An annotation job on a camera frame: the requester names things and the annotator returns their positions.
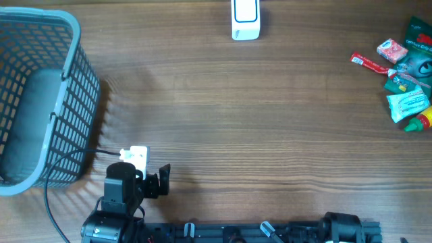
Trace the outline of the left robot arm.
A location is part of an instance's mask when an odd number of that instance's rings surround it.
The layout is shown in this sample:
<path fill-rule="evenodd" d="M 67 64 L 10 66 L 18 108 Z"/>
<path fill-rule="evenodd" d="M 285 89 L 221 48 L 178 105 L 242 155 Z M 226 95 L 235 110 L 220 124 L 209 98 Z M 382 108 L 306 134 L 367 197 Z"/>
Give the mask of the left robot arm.
<path fill-rule="evenodd" d="M 143 174 L 131 163 L 117 162 L 106 171 L 104 195 L 98 199 L 92 213 L 82 225 L 82 241 L 87 243 L 154 242 L 146 228 L 141 203 L 146 198 L 156 199 L 169 194 L 171 165 L 164 165 L 159 173 Z"/>

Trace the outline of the white barcode scanner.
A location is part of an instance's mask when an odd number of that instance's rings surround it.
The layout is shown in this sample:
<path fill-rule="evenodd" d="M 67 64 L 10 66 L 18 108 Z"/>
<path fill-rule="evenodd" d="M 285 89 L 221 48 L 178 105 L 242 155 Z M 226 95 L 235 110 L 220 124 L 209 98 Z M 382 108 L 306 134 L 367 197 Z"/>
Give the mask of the white barcode scanner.
<path fill-rule="evenodd" d="M 232 39 L 252 41 L 261 31 L 261 12 L 259 0 L 231 0 Z"/>

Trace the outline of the grey plastic shopping basket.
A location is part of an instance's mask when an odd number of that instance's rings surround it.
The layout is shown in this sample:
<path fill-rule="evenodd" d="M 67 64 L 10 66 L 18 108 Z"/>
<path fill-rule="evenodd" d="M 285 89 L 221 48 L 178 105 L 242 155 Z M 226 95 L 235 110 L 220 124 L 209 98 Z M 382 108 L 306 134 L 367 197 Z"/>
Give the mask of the grey plastic shopping basket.
<path fill-rule="evenodd" d="M 66 11 L 1 8 L 1 195 L 66 187 L 84 166 L 101 96 Z"/>

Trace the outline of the red stick packet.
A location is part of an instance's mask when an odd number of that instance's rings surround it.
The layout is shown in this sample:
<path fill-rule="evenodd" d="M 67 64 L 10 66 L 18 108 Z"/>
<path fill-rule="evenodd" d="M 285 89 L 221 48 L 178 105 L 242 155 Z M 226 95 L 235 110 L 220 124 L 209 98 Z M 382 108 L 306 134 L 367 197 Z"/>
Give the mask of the red stick packet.
<path fill-rule="evenodd" d="M 378 74 L 386 75 L 388 78 L 394 78 L 397 75 L 397 71 L 388 67 L 383 67 L 375 62 L 371 61 L 370 59 L 367 59 L 366 57 L 362 56 L 358 52 L 354 52 L 352 56 L 350 57 L 350 61 L 352 63 L 356 63 L 358 65 L 361 65 L 365 68 L 368 68 Z"/>

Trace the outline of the dark green box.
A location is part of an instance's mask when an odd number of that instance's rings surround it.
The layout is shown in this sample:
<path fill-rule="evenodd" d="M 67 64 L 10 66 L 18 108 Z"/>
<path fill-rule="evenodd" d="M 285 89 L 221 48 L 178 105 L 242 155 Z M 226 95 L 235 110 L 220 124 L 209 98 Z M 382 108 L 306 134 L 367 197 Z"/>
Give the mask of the dark green box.
<path fill-rule="evenodd" d="M 388 78 L 384 89 L 395 94 L 411 91 L 420 86 L 431 97 L 431 25 L 412 16 L 402 45 L 408 50 L 397 61 L 394 69 L 399 76 Z"/>

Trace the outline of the teal tissue packet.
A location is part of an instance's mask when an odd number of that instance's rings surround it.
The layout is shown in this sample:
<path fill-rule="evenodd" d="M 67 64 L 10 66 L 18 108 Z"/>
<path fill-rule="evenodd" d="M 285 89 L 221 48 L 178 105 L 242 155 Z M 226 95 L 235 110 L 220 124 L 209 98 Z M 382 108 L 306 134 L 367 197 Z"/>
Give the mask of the teal tissue packet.
<path fill-rule="evenodd" d="M 416 86 L 414 90 L 402 94 L 388 95 L 387 101 L 394 123 L 398 123 L 408 116 L 418 114 L 431 105 L 429 98 L 420 86 Z"/>

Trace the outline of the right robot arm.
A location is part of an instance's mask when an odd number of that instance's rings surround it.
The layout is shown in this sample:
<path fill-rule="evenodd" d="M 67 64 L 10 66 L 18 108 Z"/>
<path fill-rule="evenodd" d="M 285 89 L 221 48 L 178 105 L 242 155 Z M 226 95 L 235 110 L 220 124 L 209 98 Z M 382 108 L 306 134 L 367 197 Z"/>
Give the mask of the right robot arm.
<path fill-rule="evenodd" d="M 327 212 L 319 221 L 319 239 L 322 242 L 365 241 L 362 223 L 355 215 Z"/>

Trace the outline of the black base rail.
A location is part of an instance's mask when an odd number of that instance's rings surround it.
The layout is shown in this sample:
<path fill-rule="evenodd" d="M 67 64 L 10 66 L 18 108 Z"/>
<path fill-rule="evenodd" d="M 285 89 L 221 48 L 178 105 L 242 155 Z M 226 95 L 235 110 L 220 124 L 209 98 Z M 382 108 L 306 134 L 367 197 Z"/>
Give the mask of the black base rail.
<path fill-rule="evenodd" d="M 322 242 L 319 239 L 318 221 L 291 221 L 272 223 L 273 233 L 266 232 L 260 224 L 194 224 L 148 223 L 138 235 L 142 243 L 230 243 L 230 242 Z M 365 243 L 382 243 L 378 222 L 362 222 Z"/>

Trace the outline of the red white snack packet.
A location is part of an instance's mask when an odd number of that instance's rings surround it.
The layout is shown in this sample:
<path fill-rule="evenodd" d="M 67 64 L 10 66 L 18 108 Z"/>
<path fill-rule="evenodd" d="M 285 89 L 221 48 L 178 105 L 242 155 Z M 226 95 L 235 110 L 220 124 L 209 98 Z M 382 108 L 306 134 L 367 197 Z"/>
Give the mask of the red white snack packet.
<path fill-rule="evenodd" d="M 377 52 L 391 63 L 396 64 L 407 55 L 408 50 L 389 38 L 377 47 Z"/>

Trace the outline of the red sauce bottle green cap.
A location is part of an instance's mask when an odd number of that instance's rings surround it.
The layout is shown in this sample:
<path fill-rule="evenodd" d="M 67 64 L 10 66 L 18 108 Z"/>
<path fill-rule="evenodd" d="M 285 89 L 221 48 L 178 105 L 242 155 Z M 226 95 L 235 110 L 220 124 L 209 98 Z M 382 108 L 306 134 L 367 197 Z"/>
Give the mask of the red sauce bottle green cap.
<path fill-rule="evenodd" d="M 431 111 L 432 106 L 428 107 L 416 117 L 409 120 L 408 125 L 404 128 L 405 132 L 421 132 L 431 128 Z"/>

